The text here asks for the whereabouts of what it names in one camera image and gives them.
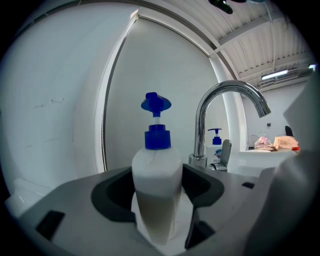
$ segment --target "chrome faucet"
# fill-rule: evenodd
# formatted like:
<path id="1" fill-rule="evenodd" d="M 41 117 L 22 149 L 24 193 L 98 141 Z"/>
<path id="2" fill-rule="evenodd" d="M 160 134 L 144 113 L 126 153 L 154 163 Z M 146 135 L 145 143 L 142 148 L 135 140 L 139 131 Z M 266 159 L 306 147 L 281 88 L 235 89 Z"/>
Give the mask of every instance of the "chrome faucet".
<path id="1" fill-rule="evenodd" d="M 270 108 L 259 90 L 252 85 L 238 81 L 223 81 L 210 90 L 202 97 L 195 116 L 195 136 L 194 151 L 189 155 L 189 164 L 206 167 L 207 158 L 204 156 L 205 150 L 205 117 L 209 104 L 220 94 L 225 92 L 236 92 L 247 96 L 254 104 L 260 118 L 271 113 Z"/>

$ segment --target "blue pump nozzle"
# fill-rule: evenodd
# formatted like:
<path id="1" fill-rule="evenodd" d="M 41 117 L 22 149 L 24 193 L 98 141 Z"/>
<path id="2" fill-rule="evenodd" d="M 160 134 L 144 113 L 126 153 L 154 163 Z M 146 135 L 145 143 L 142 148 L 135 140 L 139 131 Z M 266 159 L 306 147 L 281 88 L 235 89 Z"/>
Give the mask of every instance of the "blue pump nozzle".
<path id="1" fill-rule="evenodd" d="M 141 108 L 152 112 L 154 118 L 159 118 L 160 113 L 170 107 L 171 102 L 156 92 L 147 93 L 141 104 Z M 164 124 L 149 125 L 149 131 L 144 133 L 144 144 L 148 150 L 168 149 L 171 147 L 170 131 Z"/>
<path id="2" fill-rule="evenodd" d="M 141 108 L 153 113 L 153 117 L 160 117 L 160 112 L 171 107 L 171 102 L 158 95 L 156 92 L 148 92 L 145 95 L 145 100 L 141 104 Z"/>
<path id="3" fill-rule="evenodd" d="M 218 132 L 219 132 L 219 130 L 222 130 L 222 129 L 221 128 L 213 128 L 213 129 L 209 129 L 208 131 L 212 131 L 212 130 L 215 130 L 215 137 L 212 139 L 212 144 L 213 145 L 221 145 L 222 140 L 218 136 Z"/>

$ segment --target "sink basin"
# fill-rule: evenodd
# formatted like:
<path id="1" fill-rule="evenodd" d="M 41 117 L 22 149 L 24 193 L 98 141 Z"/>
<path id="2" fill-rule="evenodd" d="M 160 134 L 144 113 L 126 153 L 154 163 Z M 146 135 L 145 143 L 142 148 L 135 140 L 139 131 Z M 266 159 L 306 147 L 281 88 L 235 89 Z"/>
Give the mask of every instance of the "sink basin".
<path id="1" fill-rule="evenodd" d="M 231 152 L 227 167 L 228 173 L 259 177 L 263 169 L 277 167 L 285 159 L 296 155 L 292 150 Z"/>

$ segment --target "white wall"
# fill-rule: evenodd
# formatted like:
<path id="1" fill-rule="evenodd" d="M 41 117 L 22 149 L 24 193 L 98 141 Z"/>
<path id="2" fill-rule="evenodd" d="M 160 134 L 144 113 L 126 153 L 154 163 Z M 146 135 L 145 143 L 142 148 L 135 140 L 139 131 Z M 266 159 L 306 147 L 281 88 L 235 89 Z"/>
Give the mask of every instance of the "white wall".
<path id="1" fill-rule="evenodd" d="M 106 109 L 106 162 L 108 170 L 130 166 L 144 147 L 152 113 L 141 108 L 148 92 L 169 99 L 172 107 L 161 114 L 161 123 L 170 130 L 171 144 L 183 162 L 194 151 L 198 104 L 207 90 L 218 83 L 209 59 L 175 32 L 151 21 L 138 19 L 127 36 L 111 81 Z M 224 101 L 219 96 L 209 106 L 206 128 L 223 128 L 228 123 Z M 213 134 L 207 132 L 206 143 Z"/>
<path id="2" fill-rule="evenodd" d="M 0 160 L 11 194 L 17 178 L 55 188 L 97 173 L 94 135 L 74 136 L 77 102 L 89 87 L 90 111 L 82 119 L 94 127 L 104 69 L 88 84 L 92 66 L 101 56 L 106 66 L 136 9 L 120 3 L 67 8 L 36 23 L 11 45 L 0 67 Z"/>
<path id="3" fill-rule="evenodd" d="M 243 98 L 249 147 L 254 146 L 254 142 L 258 139 L 256 136 L 263 134 L 263 132 L 272 143 L 275 141 L 275 137 L 286 135 L 285 126 L 289 126 L 289 124 L 284 118 L 284 112 L 303 89 L 304 85 L 297 85 L 264 92 L 263 96 L 270 107 L 271 113 L 262 118 L 259 118 L 253 103 L 248 98 Z"/>

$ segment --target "soap dispenser bottle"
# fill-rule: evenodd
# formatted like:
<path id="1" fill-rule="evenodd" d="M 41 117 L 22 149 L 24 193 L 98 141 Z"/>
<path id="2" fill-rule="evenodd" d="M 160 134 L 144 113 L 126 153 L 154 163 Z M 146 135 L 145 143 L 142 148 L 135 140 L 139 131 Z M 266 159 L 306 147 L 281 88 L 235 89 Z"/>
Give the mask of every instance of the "soap dispenser bottle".
<path id="1" fill-rule="evenodd" d="M 222 153 L 222 140 L 219 137 L 219 130 L 221 128 L 213 128 L 208 131 L 215 130 L 215 137 L 212 139 L 212 144 L 206 146 L 207 165 L 218 164 L 220 162 Z"/>
<path id="2" fill-rule="evenodd" d="M 132 176 L 140 215 L 152 242 L 165 245 L 176 232 L 181 194 L 182 157 L 171 146 L 170 131 L 160 124 L 168 99 L 149 92 L 141 107 L 153 113 L 154 124 L 144 133 L 145 148 L 132 160 Z"/>

